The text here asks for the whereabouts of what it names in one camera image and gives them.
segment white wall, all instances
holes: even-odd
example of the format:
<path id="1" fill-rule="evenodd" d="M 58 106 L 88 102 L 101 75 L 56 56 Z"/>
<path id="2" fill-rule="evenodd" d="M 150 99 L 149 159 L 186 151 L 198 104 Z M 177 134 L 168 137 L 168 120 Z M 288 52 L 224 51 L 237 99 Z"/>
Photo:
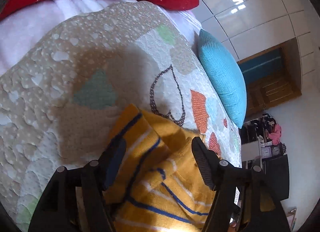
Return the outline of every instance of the white wall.
<path id="1" fill-rule="evenodd" d="M 312 38 L 315 64 L 315 71 L 305 76 L 305 83 L 308 85 L 313 82 L 320 90 L 320 17 L 310 0 L 301 0 L 301 3 L 304 7 L 305 18 L 307 19 L 308 27 L 311 30 L 310 34 Z"/>
<path id="2" fill-rule="evenodd" d="M 200 0 L 192 11 L 202 28 L 222 42 L 236 61 L 297 37 L 302 86 L 316 82 L 320 43 L 311 43 L 316 40 L 314 34 L 320 33 L 320 19 L 309 0 Z"/>
<path id="3" fill-rule="evenodd" d="M 290 172 L 289 199 L 285 211 L 297 207 L 296 231 L 320 198 L 320 93 L 315 87 L 295 100 L 266 111 L 282 127 Z"/>

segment yellow cloth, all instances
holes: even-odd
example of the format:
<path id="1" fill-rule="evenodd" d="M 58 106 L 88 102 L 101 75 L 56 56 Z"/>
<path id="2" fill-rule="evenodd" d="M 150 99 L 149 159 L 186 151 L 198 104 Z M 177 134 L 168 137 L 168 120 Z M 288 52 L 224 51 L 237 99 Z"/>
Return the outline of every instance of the yellow cloth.
<path id="1" fill-rule="evenodd" d="M 114 225 L 123 231 L 200 231 L 215 192 L 203 182 L 191 151 L 194 134 L 129 105 L 109 134 L 121 134 L 126 153 L 107 204 L 122 203 Z"/>

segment blue pillow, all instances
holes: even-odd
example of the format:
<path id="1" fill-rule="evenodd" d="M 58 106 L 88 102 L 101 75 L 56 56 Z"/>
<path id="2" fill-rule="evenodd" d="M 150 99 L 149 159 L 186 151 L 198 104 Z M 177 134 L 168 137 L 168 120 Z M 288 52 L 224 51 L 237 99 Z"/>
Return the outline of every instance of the blue pillow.
<path id="1" fill-rule="evenodd" d="M 200 30 L 200 62 L 230 119 L 241 128 L 247 108 L 247 92 L 241 70 L 230 52 L 210 33 Z"/>

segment bed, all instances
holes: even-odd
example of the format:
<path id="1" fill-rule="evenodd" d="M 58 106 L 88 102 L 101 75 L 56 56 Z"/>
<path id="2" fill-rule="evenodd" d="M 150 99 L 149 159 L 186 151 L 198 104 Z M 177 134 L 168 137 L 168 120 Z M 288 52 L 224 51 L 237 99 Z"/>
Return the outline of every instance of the bed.
<path id="1" fill-rule="evenodd" d="M 196 56 L 200 28 L 190 11 L 136 0 L 46 0 L 0 22 L 0 201 L 22 231 L 55 169 L 99 157 L 130 103 L 241 165 L 238 128 Z"/>

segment beige fabric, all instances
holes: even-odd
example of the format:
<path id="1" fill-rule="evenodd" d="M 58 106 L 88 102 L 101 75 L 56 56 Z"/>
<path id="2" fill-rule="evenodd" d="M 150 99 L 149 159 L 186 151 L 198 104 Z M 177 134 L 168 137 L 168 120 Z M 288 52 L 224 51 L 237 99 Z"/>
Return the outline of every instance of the beige fabric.
<path id="1" fill-rule="evenodd" d="M 153 4 L 117 3 L 61 23 L 0 78 L 0 200 L 23 231 L 55 169 L 98 158 L 129 103 L 191 130 L 207 117 L 207 145 L 240 165 L 237 128 L 186 39 Z"/>

